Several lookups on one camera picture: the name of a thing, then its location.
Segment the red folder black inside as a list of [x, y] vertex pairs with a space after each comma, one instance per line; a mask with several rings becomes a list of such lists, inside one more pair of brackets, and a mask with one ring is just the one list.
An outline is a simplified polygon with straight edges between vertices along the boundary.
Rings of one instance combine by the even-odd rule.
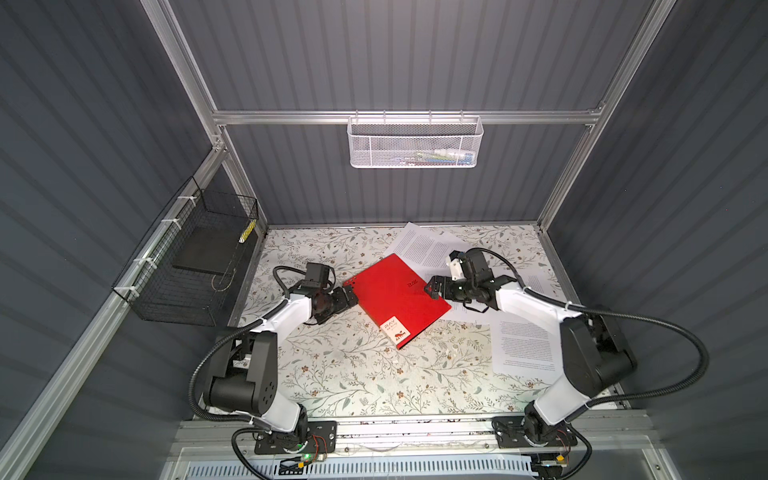
[[432, 299], [427, 283], [399, 256], [391, 254], [344, 282], [351, 286], [362, 310], [397, 349], [402, 349], [451, 310]]

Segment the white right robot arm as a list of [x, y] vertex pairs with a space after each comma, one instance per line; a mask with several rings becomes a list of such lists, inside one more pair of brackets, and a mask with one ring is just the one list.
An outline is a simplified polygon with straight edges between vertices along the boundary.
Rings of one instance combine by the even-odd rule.
[[618, 324], [570, 302], [547, 297], [507, 275], [472, 286], [466, 279], [434, 276], [424, 291], [433, 299], [479, 302], [514, 314], [555, 335], [556, 364], [562, 373], [524, 410], [520, 430], [528, 443], [543, 447], [566, 423], [589, 409], [587, 403], [637, 369], [637, 360]]

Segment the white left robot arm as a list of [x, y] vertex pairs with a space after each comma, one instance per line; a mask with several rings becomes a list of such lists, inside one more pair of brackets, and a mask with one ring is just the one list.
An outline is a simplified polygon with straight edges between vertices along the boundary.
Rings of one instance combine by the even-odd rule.
[[358, 304], [351, 286], [300, 288], [250, 324], [220, 335], [196, 367], [188, 400], [209, 421], [247, 422], [304, 440], [303, 407], [278, 391], [278, 349], [300, 325], [323, 324]]

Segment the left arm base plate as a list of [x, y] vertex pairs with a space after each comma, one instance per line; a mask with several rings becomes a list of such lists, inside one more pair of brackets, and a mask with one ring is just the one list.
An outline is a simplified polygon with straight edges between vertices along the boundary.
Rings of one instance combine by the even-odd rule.
[[256, 455], [278, 454], [329, 454], [336, 449], [338, 423], [335, 421], [309, 421], [298, 426], [303, 433], [299, 439], [294, 433], [272, 432], [248, 434], [255, 441], [253, 452]]

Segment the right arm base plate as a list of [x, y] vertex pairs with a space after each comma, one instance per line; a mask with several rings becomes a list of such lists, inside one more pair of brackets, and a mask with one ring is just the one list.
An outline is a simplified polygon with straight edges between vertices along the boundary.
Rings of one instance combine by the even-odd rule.
[[579, 443], [561, 422], [548, 425], [537, 417], [504, 415], [491, 419], [491, 428], [500, 448], [565, 447]]

